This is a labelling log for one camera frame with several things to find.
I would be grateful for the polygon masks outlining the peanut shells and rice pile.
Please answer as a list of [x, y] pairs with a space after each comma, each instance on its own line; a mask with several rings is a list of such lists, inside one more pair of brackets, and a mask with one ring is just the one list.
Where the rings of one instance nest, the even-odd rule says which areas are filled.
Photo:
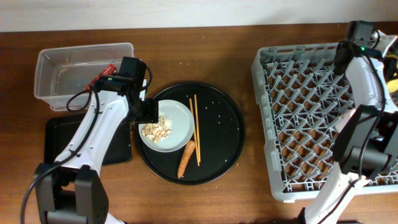
[[148, 140], [157, 144], [160, 140], [167, 138], [172, 132], [172, 120], [164, 113], [159, 115], [157, 123], [148, 123], [141, 129], [141, 134]]

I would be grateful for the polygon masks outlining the grey ceramic plate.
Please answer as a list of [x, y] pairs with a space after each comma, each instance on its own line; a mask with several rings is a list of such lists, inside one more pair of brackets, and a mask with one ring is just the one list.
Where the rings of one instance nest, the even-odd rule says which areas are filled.
[[172, 132], [167, 138], [154, 144], [141, 134], [141, 129], [145, 124], [140, 124], [139, 135], [143, 143], [157, 152], [173, 152], [184, 147], [193, 135], [193, 117], [190, 110], [178, 101], [160, 100], [159, 115], [161, 113], [164, 113], [172, 120]]

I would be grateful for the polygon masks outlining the wooden chopstick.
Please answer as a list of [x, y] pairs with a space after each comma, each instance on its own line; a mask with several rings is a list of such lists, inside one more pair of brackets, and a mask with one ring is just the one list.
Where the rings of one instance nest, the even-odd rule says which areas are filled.
[[199, 127], [199, 120], [198, 120], [198, 106], [197, 106], [197, 95], [194, 95], [194, 106], [195, 106], [195, 119], [196, 119], [196, 128], [197, 128], [197, 149], [198, 149], [198, 160], [199, 164], [201, 162], [201, 150], [200, 150], [200, 127]]
[[190, 105], [190, 112], [191, 112], [192, 117], [193, 117], [193, 138], [194, 138], [194, 142], [195, 142], [195, 154], [196, 154], [196, 158], [197, 158], [197, 166], [199, 167], [200, 166], [199, 149], [198, 149], [198, 143], [197, 143], [195, 117], [194, 117], [194, 113], [193, 113], [193, 103], [192, 103], [192, 99], [191, 98], [189, 98], [189, 105]]

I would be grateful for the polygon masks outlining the red snack wrapper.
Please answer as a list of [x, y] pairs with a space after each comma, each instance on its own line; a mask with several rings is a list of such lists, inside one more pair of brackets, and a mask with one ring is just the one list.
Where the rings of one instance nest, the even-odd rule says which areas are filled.
[[112, 63], [109, 64], [99, 75], [97, 75], [92, 81], [90, 81], [89, 84], [87, 84], [87, 86], [85, 87], [85, 90], [89, 90], [90, 89], [90, 85], [91, 84], [95, 84], [95, 82], [103, 75], [111, 75], [113, 73], [116, 72], [116, 66], [113, 65]]

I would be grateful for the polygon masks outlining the orange carrot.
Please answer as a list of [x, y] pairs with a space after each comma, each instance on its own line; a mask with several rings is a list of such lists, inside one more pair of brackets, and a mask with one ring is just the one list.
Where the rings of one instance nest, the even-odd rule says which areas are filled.
[[185, 145], [185, 149], [184, 149], [184, 152], [183, 152], [183, 155], [180, 160], [179, 167], [178, 167], [178, 171], [177, 171], [178, 179], [181, 179], [183, 177], [185, 169], [187, 167], [187, 164], [188, 164], [190, 157], [193, 154], [195, 148], [196, 148], [195, 141], [189, 141]]

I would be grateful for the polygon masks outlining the yellow bowl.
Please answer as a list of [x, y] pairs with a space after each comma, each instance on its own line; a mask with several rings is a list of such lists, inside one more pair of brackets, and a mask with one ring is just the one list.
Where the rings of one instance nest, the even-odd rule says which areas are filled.
[[397, 91], [397, 56], [387, 55], [386, 59], [389, 59], [389, 66], [386, 72], [387, 75], [387, 89], [390, 94]]

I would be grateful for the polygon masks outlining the pink cup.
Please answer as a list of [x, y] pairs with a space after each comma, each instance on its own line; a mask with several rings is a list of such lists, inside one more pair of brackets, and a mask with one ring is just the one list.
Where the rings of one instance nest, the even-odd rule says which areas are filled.
[[354, 115], [356, 109], [351, 109], [340, 116], [340, 120], [336, 123], [335, 129], [338, 133], [340, 133], [343, 128], [346, 126], [352, 115]]

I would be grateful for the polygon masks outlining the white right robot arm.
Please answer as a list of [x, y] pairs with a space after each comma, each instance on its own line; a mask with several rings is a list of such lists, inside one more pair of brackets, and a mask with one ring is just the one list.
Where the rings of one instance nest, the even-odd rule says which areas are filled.
[[338, 125], [331, 176], [297, 223], [337, 223], [353, 197], [397, 160], [397, 106], [387, 87], [397, 80], [397, 58], [336, 59], [334, 73], [348, 79], [355, 109]]

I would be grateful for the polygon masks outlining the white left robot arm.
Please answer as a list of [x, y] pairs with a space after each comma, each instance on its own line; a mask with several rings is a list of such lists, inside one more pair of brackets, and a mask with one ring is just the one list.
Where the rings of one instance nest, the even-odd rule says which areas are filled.
[[120, 223], [109, 212], [100, 179], [108, 147], [125, 121], [154, 123], [158, 103], [146, 98], [143, 77], [102, 75], [85, 90], [89, 100], [76, 133], [53, 164], [40, 164], [35, 190], [41, 223]]

